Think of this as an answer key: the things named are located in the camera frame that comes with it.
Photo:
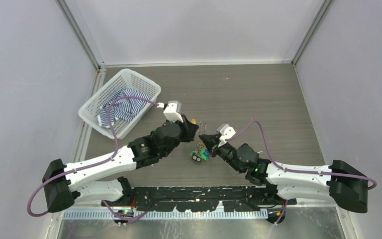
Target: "blue object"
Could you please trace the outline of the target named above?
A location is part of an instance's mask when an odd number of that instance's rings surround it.
[[[131,88],[116,89],[113,95],[111,95],[106,103],[104,103],[99,115],[97,116],[97,120],[100,126],[109,128],[109,122],[107,121],[107,110],[109,109],[112,101],[122,96],[136,96],[151,100],[150,96],[147,94]],[[110,121],[113,123],[115,120],[122,119],[127,122],[131,122],[146,105],[147,102],[139,99],[121,99],[117,101],[110,109]]]

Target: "white panel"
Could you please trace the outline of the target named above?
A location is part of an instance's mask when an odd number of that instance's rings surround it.
[[[382,238],[382,1],[335,1],[297,70],[326,163],[345,160],[377,180],[361,238]]]
[[[51,160],[72,160],[95,76],[54,0],[0,0],[0,239],[44,238],[49,217],[27,200]]]
[[[107,65],[290,61],[323,2],[73,1]]]

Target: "perforated metal rail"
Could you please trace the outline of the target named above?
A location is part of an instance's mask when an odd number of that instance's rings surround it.
[[[143,212],[134,211],[138,216]],[[213,212],[148,212],[141,220],[186,220],[186,219],[266,219],[267,209],[257,212],[224,212],[216,209]],[[68,209],[64,212],[64,220],[113,220],[113,215],[107,209]]]

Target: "metal beam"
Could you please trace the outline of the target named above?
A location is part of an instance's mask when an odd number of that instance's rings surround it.
[[[74,16],[72,15],[72,12],[70,11],[70,8],[68,7],[67,3],[65,2],[65,0],[55,0],[55,2],[58,4],[59,8],[61,9],[62,14],[65,16],[66,20],[68,21],[68,24],[71,26],[71,29],[73,30],[75,36],[77,37],[78,41],[80,42],[82,48],[86,52],[93,66],[96,68],[96,70],[98,70],[100,68],[100,65],[97,62],[97,59],[92,52],[92,49],[87,43],[86,38],[81,32],[80,27],[75,21]]]
[[[326,15],[328,9],[330,8],[330,6],[333,2],[334,2],[334,0],[324,0],[323,1],[323,4],[321,5],[320,9],[318,10],[317,15],[315,16],[314,22],[312,23],[311,27],[309,28],[307,34],[304,37],[304,40],[302,41],[301,45],[298,48],[298,51],[296,52],[294,59],[291,62],[294,66],[298,63],[298,60],[301,58],[302,54],[304,53],[305,48],[307,47],[312,36],[316,32],[318,26],[320,25],[320,23],[324,19],[324,16]]]

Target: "striped cloth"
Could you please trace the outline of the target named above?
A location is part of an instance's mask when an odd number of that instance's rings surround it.
[[[150,96],[147,94],[131,88],[116,89],[113,95],[111,95],[107,102],[101,107],[101,111],[97,116],[100,126],[109,128],[109,122],[107,121],[107,110],[109,109],[110,103],[121,96],[137,96],[151,100]],[[131,122],[147,104],[147,102],[138,99],[121,99],[112,106],[110,110],[110,121],[113,123],[115,120],[122,119],[127,122]]]

